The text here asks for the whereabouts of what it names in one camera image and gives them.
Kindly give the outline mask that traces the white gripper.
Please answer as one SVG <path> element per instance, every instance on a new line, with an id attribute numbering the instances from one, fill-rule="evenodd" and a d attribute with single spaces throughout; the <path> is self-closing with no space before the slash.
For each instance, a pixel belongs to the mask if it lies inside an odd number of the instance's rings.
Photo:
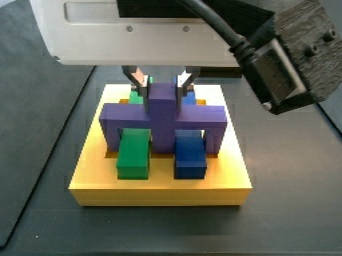
<path id="1" fill-rule="evenodd" d="M 202 67 L 238 65 L 229 45 L 197 18 L 123 18 L 118 0 L 30 0 L 48 53 L 64 65 L 137 65 L 122 70 L 149 110 L 150 76 L 138 66 L 187 66 L 177 104 Z"/>

